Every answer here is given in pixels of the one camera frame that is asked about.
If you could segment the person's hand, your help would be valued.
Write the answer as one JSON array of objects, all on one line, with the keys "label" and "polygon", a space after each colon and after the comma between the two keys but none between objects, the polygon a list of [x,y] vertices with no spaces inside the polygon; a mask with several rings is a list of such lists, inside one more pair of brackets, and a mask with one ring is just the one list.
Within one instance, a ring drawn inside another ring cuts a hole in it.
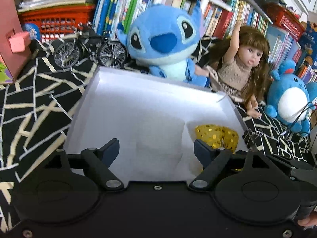
[{"label": "person's hand", "polygon": [[298,225],[302,227],[311,227],[317,225],[317,212],[313,211],[307,218],[298,220]]}]

